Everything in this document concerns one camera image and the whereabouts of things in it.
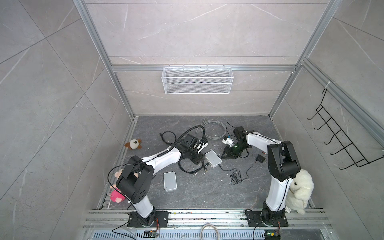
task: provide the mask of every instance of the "white stuffed bear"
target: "white stuffed bear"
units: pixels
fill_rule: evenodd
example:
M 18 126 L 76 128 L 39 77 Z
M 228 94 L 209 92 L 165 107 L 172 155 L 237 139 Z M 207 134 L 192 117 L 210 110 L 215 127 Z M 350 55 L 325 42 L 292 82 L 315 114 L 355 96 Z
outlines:
M 285 199 L 285 205 L 304 215 L 304 208 L 307 207 L 312 191 L 312 177 L 306 170 L 301 169 L 301 171 L 296 174 L 296 177 L 293 179 L 289 187 L 289 191 Z

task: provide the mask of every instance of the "white rectangular device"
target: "white rectangular device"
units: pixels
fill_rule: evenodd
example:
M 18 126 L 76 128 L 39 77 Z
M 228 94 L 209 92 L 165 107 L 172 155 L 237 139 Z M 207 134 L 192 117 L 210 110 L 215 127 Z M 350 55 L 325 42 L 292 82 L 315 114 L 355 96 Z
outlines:
M 219 165 L 222 162 L 221 159 L 218 157 L 218 155 L 213 150 L 207 152 L 204 155 L 212 167 L 217 167 L 217 165 Z
M 177 189 L 176 183 L 176 173 L 175 172 L 166 172 L 164 176 L 164 190 L 166 192 L 173 191 Z

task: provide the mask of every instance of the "mesh basket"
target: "mesh basket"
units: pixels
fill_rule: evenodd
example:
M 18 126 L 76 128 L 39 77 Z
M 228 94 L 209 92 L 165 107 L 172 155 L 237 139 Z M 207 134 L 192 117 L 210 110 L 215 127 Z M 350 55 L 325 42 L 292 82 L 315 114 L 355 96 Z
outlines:
M 161 75 L 166 94 L 229 93 L 230 67 L 168 67 Z

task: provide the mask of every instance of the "black wire hook rack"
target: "black wire hook rack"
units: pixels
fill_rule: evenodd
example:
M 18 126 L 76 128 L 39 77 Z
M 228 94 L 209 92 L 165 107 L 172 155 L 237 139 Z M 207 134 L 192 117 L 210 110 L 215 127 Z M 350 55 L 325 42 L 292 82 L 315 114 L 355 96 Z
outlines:
M 344 169 L 347 169 L 347 168 L 349 168 L 349 167 L 352 167 L 353 165 L 356 165 L 357 167 L 362 167 L 362 166 L 365 166 L 365 165 L 367 165 L 367 164 L 373 163 L 373 162 L 375 162 L 375 161 L 377 161 L 377 160 L 379 160 L 379 159 L 384 158 L 384 155 L 383 155 L 382 157 L 379 157 L 379 158 L 377 158 L 377 159 L 375 159 L 375 160 L 369 162 L 369 161 L 366 159 L 366 157 L 364 157 L 364 155 L 363 155 L 363 154 L 360 152 L 360 150 L 356 147 L 356 145 L 355 145 L 355 144 L 353 143 L 353 141 L 349 138 L 349 136 L 344 132 L 344 130 L 340 127 L 340 125 L 335 121 L 335 119 L 333 119 L 333 117 L 329 114 L 329 112 L 328 112 L 328 111 L 324 108 L 324 106 L 322 105 L 326 93 L 327 93 L 327 89 L 325 88 L 325 89 L 323 90 L 323 92 L 322 92 L 322 94 L 323 94 L 323 98 L 321 99 L 321 103 L 320 103 L 320 105 L 316 108 L 316 114 L 313 115 L 313 117 L 311 117 L 311 118 L 307 118 L 307 120 L 312 120 L 316 115 L 319 115 L 319 116 L 321 117 L 321 119 L 324 121 L 324 124 L 321 125 L 321 127 L 317 128 L 317 129 L 314 128 L 314 130 L 319 130 L 319 129 L 321 129 L 323 126 L 327 125 L 328 128 L 329 128 L 329 129 L 331 130 L 331 132 L 333 133 L 332 138 L 330 139 L 330 141 L 329 141 L 328 143 L 325 143 L 325 142 L 324 142 L 324 144 L 325 144 L 325 145 L 330 144 L 331 141 L 333 140 L 333 138 L 335 137 L 335 138 L 338 140 L 338 142 L 341 144 L 341 146 L 343 147 L 343 148 L 340 149 L 339 151 L 337 151 L 337 152 L 335 152 L 335 153 L 329 153 L 329 154 L 330 154 L 330 155 L 335 155 L 335 154 L 341 152 L 342 150 L 345 150 L 345 151 L 347 152 L 348 156 L 349 156 L 349 157 L 351 158 L 351 160 L 353 161 L 353 164 L 351 164 L 351 165 L 349 165 L 349 166 L 347 166 L 347 167 L 344 167 L 344 168 L 340 168 L 340 167 L 339 167 L 339 169 L 340 169 L 340 170 L 344 170 Z M 321 111 L 321 110 L 324 110 L 324 111 L 328 114 L 328 116 L 329 116 L 329 119 L 328 119 L 328 120 L 325 120 L 324 117 L 320 114 L 320 111 Z M 338 131 L 334 131 L 334 130 L 329 126 L 328 123 L 330 123 L 331 120 L 332 120 L 332 121 L 336 124 L 336 126 L 339 128 Z M 348 140 L 349 140 L 350 143 L 349 143 L 348 145 L 344 146 L 344 145 L 342 144 L 342 142 L 340 141 L 339 137 L 337 136 L 338 133 L 340 133 L 340 134 L 344 134 L 344 135 L 348 138 Z M 353 157 L 350 155 L 350 153 L 349 153 L 348 150 L 347 150 L 347 147 L 350 147 L 350 146 L 356 148 L 356 150 L 359 152 L 359 154 L 360 154 L 361 157 L 362 157 L 361 160 L 359 160 L 359 161 L 355 161 L 355 160 L 353 159 Z

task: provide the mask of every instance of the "tiled wall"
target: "tiled wall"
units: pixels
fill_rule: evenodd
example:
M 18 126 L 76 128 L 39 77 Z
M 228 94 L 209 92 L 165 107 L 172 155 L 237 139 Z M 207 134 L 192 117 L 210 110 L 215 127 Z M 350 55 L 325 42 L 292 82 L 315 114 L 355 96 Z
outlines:
M 296 64 L 327 4 L 327 0 L 86 2 L 116 65 Z M 119 73 L 119 79 L 136 114 L 266 115 L 289 73 L 234 75 L 228 95 L 166 95 L 159 72 Z
M 71 0 L 0 1 L 1 239 L 74 239 L 128 124 Z
M 320 38 L 310 59 L 378 121 L 384 123 L 384 5 L 382 1 L 344 0 Z M 326 214 L 339 239 L 382 239 L 384 159 L 340 170 L 353 162 L 316 116 L 324 87 L 303 70 L 273 118 L 282 138 L 292 141 L 300 164 L 314 179 L 313 201 Z M 329 93 L 325 108 L 364 156 L 372 161 L 383 147 Z M 338 135 L 344 145 L 347 138 Z M 349 153 L 360 160 L 352 147 Z

